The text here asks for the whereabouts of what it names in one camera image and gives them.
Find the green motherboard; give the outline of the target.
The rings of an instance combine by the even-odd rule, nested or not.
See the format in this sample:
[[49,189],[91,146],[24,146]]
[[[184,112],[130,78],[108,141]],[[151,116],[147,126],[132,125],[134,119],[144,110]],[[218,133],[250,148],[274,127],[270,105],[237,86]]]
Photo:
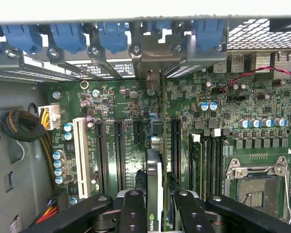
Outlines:
[[[73,119],[84,117],[91,177],[91,194],[101,193],[97,166],[95,123],[105,125],[109,162],[107,194],[115,200],[128,190],[136,190],[136,173],[146,172],[146,150],[150,145],[149,113],[156,112],[156,98],[144,80],[60,82],[47,85],[48,105],[59,105],[61,127],[47,131],[43,142],[48,155],[53,184],[65,204],[53,201],[45,220],[80,201],[74,146]],[[268,165],[285,156],[290,167],[291,202],[291,79],[274,80],[270,74],[188,75],[167,78],[168,113],[182,122],[182,165],[179,187],[195,192],[204,199],[204,130],[210,130],[212,142],[212,192],[214,149],[213,130],[221,129],[223,137],[222,192],[225,173],[232,158],[242,165]],[[142,120],[143,140],[134,144],[133,122]],[[114,122],[122,121],[125,140],[126,189],[118,191]],[[172,233],[174,221],[161,232]]]

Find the CPU socket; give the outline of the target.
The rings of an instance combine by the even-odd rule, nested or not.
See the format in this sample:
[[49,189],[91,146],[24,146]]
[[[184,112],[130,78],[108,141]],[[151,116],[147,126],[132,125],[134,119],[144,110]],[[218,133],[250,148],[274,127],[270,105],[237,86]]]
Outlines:
[[223,194],[286,222],[283,176],[287,166],[285,156],[268,165],[242,165],[239,159],[232,158],[226,169]]

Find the white power connector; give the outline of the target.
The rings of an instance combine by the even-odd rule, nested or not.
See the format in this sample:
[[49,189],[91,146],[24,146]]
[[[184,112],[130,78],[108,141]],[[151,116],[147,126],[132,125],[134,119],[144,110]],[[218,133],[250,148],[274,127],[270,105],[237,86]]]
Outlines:
[[61,114],[59,105],[47,105],[38,107],[39,119],[47,131],[60,129]]

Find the socket locking lever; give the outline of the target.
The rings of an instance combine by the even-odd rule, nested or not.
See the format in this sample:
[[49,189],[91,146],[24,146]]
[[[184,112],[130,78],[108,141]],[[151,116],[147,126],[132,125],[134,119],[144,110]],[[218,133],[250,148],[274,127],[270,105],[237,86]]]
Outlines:
[[289,185],[289,180],[290,180],[290,168],[287,166],[284,168],[284,208],[283,208],[283,213],[286,214],[286,222],[291,225],[291,205],[290,205],[290,185]]

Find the white expansion slot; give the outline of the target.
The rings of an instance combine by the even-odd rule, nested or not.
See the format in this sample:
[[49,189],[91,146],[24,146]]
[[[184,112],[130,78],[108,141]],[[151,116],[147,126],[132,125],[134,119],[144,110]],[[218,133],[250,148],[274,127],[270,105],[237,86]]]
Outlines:
[[77,167],[77,181],[80,199],[91,194],[91,177],[89,167],[87,128],[84,117],[73,119],[74,146]]

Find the short black expansion slot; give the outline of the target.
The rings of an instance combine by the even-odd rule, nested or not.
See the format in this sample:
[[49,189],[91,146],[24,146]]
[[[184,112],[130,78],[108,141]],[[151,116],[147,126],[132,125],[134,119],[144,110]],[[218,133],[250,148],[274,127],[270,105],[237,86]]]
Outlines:
[[143,140],[143,122],[142,120],[135,120],[133,122],[134,144],[140,145],[144,143]]

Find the blue card latch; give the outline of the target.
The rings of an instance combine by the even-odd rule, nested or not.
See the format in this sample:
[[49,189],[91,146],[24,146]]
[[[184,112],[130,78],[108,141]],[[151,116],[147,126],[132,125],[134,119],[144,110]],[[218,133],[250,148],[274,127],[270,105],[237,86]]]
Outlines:
[[198,19],[193,22],[196,46],[199,51],[207,51],[221,43],[226,21],[224,19]]
[[76,54],[87,48],[82,23],[50,24],[51,33],[57,47]]
[[159,44],[165,44],[167,38],[173,34],[180,36],[192,35],[191,23],[193,21],[158,20],[147,22],[144,35],[155,35]]
[[128,49],[128,37],[125,34],[124,22],[100,22],[98,23],[99,40],[103,48],[112,54]]
[[43,41],[39,33],[38,25],[3,25],[1,26],[7,42],[27,54],[41,52]]

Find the black RAM slot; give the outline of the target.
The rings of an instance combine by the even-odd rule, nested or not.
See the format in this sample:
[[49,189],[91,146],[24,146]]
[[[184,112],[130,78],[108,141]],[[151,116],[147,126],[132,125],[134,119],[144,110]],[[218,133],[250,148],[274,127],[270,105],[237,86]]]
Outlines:
[[210,130],[204,130],[204,199],[206,199],[212,192],[212,142]]
[[213,149],[214,149],[214,169],[213,169],[213,193],[222,192],[222,164],[223,164],[223,137],[222,130],[217,128],[213,130]]

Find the silver rear port housing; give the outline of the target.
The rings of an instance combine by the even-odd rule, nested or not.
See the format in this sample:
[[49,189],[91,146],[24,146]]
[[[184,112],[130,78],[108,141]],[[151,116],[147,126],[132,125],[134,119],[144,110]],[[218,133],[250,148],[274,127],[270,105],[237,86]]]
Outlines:
[[213,65],[213,72],[214,73],[226,73],[227,72],[227,60],[218,62]]
[[[291,70],[291,52],[289,51],[277,51],[275,52],[274,67],[277,69],[283,69],[286,71]],[[274,72],[274,80],[290,80],[291,75],[284,72]]]
[[234,72],[234,73],[244,72],[244,55],[243,54],[231,55],[231,72]]

